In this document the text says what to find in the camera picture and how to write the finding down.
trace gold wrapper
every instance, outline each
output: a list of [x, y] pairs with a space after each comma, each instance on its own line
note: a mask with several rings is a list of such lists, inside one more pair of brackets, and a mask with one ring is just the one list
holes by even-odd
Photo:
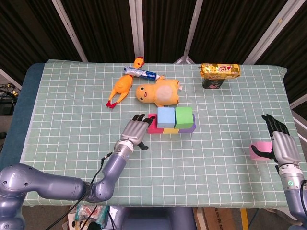
[[207, 79], [232, 79], [240, 76], [238, 64], [201, 64], [200, 74]]

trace green block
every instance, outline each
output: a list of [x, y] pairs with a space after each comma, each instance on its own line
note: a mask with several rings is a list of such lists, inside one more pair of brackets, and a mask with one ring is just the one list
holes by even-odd
[[176, 124], [174, 128], [191, 128], [193, 125], [192, 108], [177, 107], [175, 108]]

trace yellow plush toy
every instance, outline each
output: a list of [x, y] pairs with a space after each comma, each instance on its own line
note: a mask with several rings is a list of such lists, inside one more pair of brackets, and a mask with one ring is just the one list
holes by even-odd
[[179, 103], [178, 89], [180, 81], [166, 80], [161, 76], [156, 84], [140, 85], [136, 90], [136, 97], [140, 102], [155, 103], [158, 107]]

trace foam block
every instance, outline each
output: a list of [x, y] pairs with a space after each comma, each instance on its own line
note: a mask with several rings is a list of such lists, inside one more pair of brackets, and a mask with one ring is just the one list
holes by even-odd
[[253, 149], [251, 146], [254, 145], [257, 147], [257, 149], [261, 152], [271, 152], [272, 150], [272, 143], [270, 141], [257, 141], [252, 143], [249, 146], [249, 153], [250, 153], [250, 158], [255, 161], [268, 161], [269, 158], [265, 157], [260, 157], [256, 153], [254, 153]]
[[193, 114], [193, 125], [191, 128], [182, 128], [179, 133], [192, 133], [196, 129], [195, 114]]
[[148, 127], [147, 133], [149, 134], [163, 133], [163, 129], [157, 127], [157, 124], [158, 124], [157, 114], [148, 114], [148, 117], [152, 117], [152, 116], [155, 116], [155, 119]]
[[179, 128], [165, 128], [163, 130], [164, 134], [176, 134], [179, 132]]
[[174, 128], [175, 108], [158, 108], [158, 128]]
[[176, 124], [174, 128], [186, 129], [193, 125], [193, 112], [189, 107], [175, 108]]

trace robotic hand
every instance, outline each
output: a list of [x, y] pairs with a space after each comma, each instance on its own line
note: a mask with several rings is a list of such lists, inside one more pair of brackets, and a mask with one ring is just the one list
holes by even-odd
[[41, 197], [57, 200], [85, 200], [98, 203], [110, 199], [127, 160], [135, 146], [148, 149], [142, 140], [154, 116], [142, 121], [145, 114], [135, 115], [128, 122], [121, 139], [116, 142], [102, 172], [104, 178], [97, 183], [80, 178], [52, 175], [25, 164], [10, 165], [0, 172], [0, 230], [23, 230], [21, 208], [25, 196], [36, 191]]
[[291, 226], [290, 230], [307, 230], [307, 186], [304, 175], [299, 167], [301, 162], [295, 140], [290, 136], [285, 124], [271, 115], [262, 115], [266, 121], [272, 140], [271, 152], [261, 152], [255, 146], [253, 151], [260, 157], [273, 159], [281, 178], [290, 213], [303, 223], [303, 226]]

